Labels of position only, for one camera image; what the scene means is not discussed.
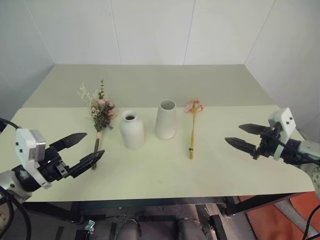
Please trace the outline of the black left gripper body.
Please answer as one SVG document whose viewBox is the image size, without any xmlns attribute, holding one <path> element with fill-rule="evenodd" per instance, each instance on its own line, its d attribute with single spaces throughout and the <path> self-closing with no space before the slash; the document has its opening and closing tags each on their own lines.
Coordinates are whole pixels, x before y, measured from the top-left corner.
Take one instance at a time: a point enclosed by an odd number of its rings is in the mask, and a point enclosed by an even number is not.
<svg viewBox="0 0 320 240">
<path fill-rule="evenodd" d="M 67 178 L 70 175 L 69 166 L 63 162 L 54 147 L 47 148 L 44 152 L 44 159 L 38 163 L 38 171 L 49 183 Z"/>
</svg>

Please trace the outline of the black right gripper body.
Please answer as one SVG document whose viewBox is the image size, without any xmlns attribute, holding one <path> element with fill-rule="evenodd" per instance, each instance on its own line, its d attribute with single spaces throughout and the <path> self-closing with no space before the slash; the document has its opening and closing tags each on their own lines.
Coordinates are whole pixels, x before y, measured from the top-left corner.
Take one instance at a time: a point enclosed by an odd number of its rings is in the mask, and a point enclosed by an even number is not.
<svg viewBox="0 0 320 240">
<path fill-rule="evenodd" d="M 278 147 L 278 143 L 274 140 L 274 138 L 278 136 L 276 130 L 263 126 L 258 129 L 257 135 L 260 136 L 261 141 L 257 148 L 254 147 L 250 155 L 255 160 L 257 160 L 259 156 L 266 158 L 270 156 L 273 157 Z"/>
</svg>

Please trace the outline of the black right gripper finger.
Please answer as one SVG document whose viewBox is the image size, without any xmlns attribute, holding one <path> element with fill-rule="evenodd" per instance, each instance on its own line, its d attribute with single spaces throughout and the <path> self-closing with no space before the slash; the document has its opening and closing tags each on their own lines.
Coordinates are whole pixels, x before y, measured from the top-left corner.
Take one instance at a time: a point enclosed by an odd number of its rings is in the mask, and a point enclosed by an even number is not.
<svg viewBox="0 0 320 240">
<path fill-rule="evenodd" d="M 241 124 L 238 126 L 240 129 L 243 131 L 252 134 L 252 135 L 261 135 L 264 132 L 264 126 L 263 125 L 258 125 L 258 124 L 253 124 L 253 123 L 246 123 L 246 124 Z"/>
<path fill-rule="evenodd" d="M 224 140 L 232 147 L 253 156 L 257 149 L 256 146 L 236 137 L 225 137 Z"/>
</svg>

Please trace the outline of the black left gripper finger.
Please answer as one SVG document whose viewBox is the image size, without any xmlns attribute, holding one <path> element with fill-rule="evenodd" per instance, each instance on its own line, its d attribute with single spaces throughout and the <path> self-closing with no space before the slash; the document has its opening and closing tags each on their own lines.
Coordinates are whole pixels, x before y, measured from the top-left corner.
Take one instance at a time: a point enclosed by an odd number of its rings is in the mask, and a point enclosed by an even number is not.
<svg viewBox="0 0 320 240">
<path fill-rule="evenodd" d="M 63 149 L 68 149 L 77 143 L 79 143 L 85 136 L 87 135 L 86 132 L 78 132 L 78 133 L 73 133 L 71 135 L 68 135 L 54 143 L 51 143 L 49 146 L 55 151 L 59 152 Z"/>
<path fill-rule="evenodd" d="M 84 158 L 82 158 L 78 164 L 74 165 L 73 167 L 69 168 L 68 175 L 76 178 L 85 171 L 91 169 L 103 156 L 105 153 L 105 150 L 99 150 L 96 152 L 93 152 Z"/>
</svg>

